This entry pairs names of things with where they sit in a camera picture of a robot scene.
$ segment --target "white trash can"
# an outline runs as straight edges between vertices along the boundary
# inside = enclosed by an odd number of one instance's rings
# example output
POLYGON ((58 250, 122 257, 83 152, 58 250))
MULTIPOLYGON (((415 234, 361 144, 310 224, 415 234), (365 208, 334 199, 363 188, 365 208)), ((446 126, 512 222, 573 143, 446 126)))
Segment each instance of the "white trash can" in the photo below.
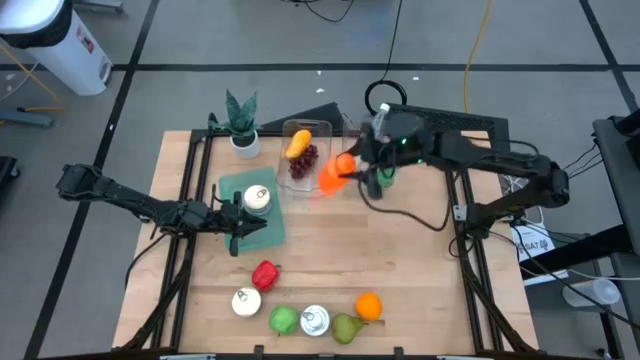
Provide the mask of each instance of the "white trash can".
POLYGON ((106 89, 113 64, 69 0, 0 0, 0 36, 78 95, 106 89))

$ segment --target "gray floor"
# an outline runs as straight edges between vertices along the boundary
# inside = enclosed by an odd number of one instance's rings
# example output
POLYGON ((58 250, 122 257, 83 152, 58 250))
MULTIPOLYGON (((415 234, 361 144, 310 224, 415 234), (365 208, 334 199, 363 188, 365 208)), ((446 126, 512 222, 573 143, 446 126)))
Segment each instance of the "gray floor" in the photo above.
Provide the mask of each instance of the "gray floor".
MULTIPOLYGON (((150 0, 125 0, 126 16, 81 12, 111 59, 131 57, 150 0)), ((640 64, 633 26, 636 0, 591 0, 621 64, 640 64)), ((337 16, 347 3, 325 0, 318 11, 337 16)), ((340 24, 313 17, 279 0, 161 0, 140 62, 143 64, 384 63, 397 0, 356 1, 340 24)), ((405 0, 394 63, 464 64, 484 11, 471 0, 405 0)), ((19 58, 33 60, 22 52, 19 58)), ((0 63, 8 64, 0 57, 0 63)), ((577 0, 495 0, 476 56, 481 64, 606 64, 577 0)), ((22 74, 5 80, 2 91, 22 74)), ((19 159, 23 175, 0 208, 0 358, 24 354, 67 238, 76 206, 59 200, 54 185, 65 163, 92 163, 123 79, 116 72, 96 97, 73 95, 46 72, 66 111, 43 130, 0 127, 0 154, 19 159)), ((336 101, 352 118, 366 116, 362 94, 380 71, 136 72, 111 144, 104 172, 147 190, 162 133, 203 127, 209 111, 224 116, 224 92, 240 98, 258 91, 261 122, 336 101)), ((625 73, 640 94, 640 73, 625 73)), ((413 105, 462 111, 461 71, 392 71, 413 105)), ((614 76, 606 72, 473 72, 471 112, 510 120, 512 138, 534 142, 567 164, 592 144, 591 121, 629 110, 614 76)), ((376 90, 373 103, 398 101, 376 90)), ((35 83, 3 108, 46 106, 52 100, 35 83)), ((547 210, 550 229, 593 232, 620 218, 602 167, 572 180, 571 203, 547 210)), ((41 355, 106 351, 111 346, 123 296, 126 266, 133 257, 139 223, 125 212, 92 205, 54 313, 41 355)), ((543 349, 592 356, 604 345, 593 314, 537 308, 534 321, 543 349)))

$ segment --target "green pear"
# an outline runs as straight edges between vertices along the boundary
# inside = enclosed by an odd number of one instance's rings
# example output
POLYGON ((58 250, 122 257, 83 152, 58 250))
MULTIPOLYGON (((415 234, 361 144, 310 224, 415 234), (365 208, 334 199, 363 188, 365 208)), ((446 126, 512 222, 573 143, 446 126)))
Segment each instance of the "green pear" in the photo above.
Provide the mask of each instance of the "green pear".
POLYGON ((358 331, 364 326, 362 319, 347 315, 337 314, 331 321, 331 335, 338 344, 349 344, 356 337, 358 331))
POLYGON ((269 327, 278 334, 291 334, 298 327, 298 311, 287 305, 276 306, 271 311, 269 327))

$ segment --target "white flower pot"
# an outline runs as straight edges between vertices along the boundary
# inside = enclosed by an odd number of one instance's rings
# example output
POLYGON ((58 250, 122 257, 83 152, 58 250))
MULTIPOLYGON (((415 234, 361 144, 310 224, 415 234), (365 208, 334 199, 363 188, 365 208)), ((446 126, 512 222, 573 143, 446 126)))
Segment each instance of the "white flower pot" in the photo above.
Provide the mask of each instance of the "white flower pot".
POLYGON ((238 155, 239 158, 251 159, 258 156, 258 154, 260 153, 260 141, 258 139, 258 132, 254 130, 253 134, 255 135, 253 142, 251 143, 251 145, 245 147, 237 146, 233 142, 233 137, 229 136, 229 142, 231 143, 231 146, 236 151, 236 155, 238 155))

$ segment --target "potted plant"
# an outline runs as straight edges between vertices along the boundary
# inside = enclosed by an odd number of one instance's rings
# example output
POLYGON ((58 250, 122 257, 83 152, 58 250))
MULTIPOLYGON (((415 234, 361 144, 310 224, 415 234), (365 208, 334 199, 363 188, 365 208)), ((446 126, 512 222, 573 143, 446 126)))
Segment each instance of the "potted plant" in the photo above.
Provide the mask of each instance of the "potted plant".
POLYGON ((256 131, 260 126, 255 124, 255 115, 258 107, 256 96, 257 93, 254 93, 240 107, 238 100, 227 90, 226 104, 229 121, 220 124, 215 116, 209 116, 209 127, 229 132, 231 146, 233 146, 236 154, 244 159, 253 158, 260 152, 260 142, 256 131))

